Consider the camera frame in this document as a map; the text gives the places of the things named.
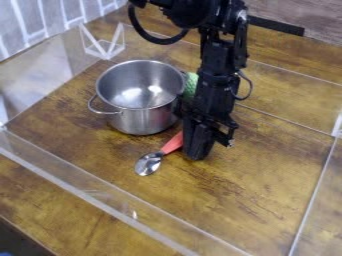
metal pot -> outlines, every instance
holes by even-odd
[[[172,112],[183,90],[184,77],[171,65],[152,60],[128,61],[111,67],[99,77],[88,108],[105,115],[119,131],[153,134],[175,123]],[[97,96],[111,106],[111,112],[92,107]]]

pot handle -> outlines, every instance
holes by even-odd
[[[95,94],[89,101],[88,101],[88,109],[91,112],[96,113],[96,114],[100,114],[100,115],[116,115],[116,114],[121,114],[123,112],[119,111],[119,112],[104,112],[104,111],[100,111],[100,110],[96,110],[93,107],[92,107],[92,103],[95,101],[95,99],[97,98],[97,94]]]

pot rim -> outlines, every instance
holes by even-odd
[[[168,102],[165,102],[165,103],[163,103],[163,104],[160,104],[160,105],[156,105],[156,106],[153,106],[153,107],[148,107],[148,108],[128,108],[128,107],[123,107],[123,106],[117,106],[117,105],[115,105],[115,104],[112,104],[104,97],[103,97],[103,95],[99,93],[99,83],[100,83],[100,80],[103,79],[103,77],[116,68],[116,67],[119,67],[119,66],[121,66],[121,65],[125,65],[125,64],[129,64],[129,63],[135,63],[135,62],[153,62],[153,63],[157,63],[157,64],[161,64],[161,65],[164,65],[164,66],[168,66],[177,74],[179,74],[179,77],[180,77],[180,79],[181,79],[181,88],[180,88],[180,90],[179,90],[179,93],[177,94],[175,94],[175,97],[172,98],[172,100],[169,100]],[[181,93],[184,92],[184,88],[185,88],[185,78],[184,78],[184,75],[183,75],[183,73],[181,73],[181,71],[179,70],[179,69],[176,69],[172,65],[169,65],[168,63],[164,63],[164,62],[161,62],[161,61],[157,61],[157,60],[148,60],[148,59],[145,59],[145,60],[128,60],[128,61],[124,61],[124,62],[120,62],[120,63],[117,63],[116,65],[113,65],[112,67],[109,67],[103,73],[101,73],[101,75],[99,76],[99,78],[96,79],[96,83],[95,83],[95,86],[96,86],[96,94],[97,94],[97,96],[99,96],[99,98],[109,105],[109,106],[112,106],[112,107],[115,107],[115,108],[117,108],[117,109],[120,109],[120,110],[148,110],[148,109],[157,109],[157,108],[160,108],[160,107],[163,107],[163,106],[165,106],[165,105],[168,105],[169,103],[172,103],[173,102],[173,100],[176,99],[176,97],[177,96],[180,96],[181,95]]]

red object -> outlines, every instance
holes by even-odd
[[[167,155],[183,146],[183,131],[180,131],[173,138],[165,143],[161,148],[161,152]]]

metal spoon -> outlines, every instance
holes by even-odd
[[[165,143],[160,151],[155,153],[149,153],[140,157],[135,164],[135,172],[140,176],[147,176],[152,174],[161,162],[161,158],[164,155],[169,154],[175,150],[177,150],[183,146],[183,132],[180,131],[172,139]]]

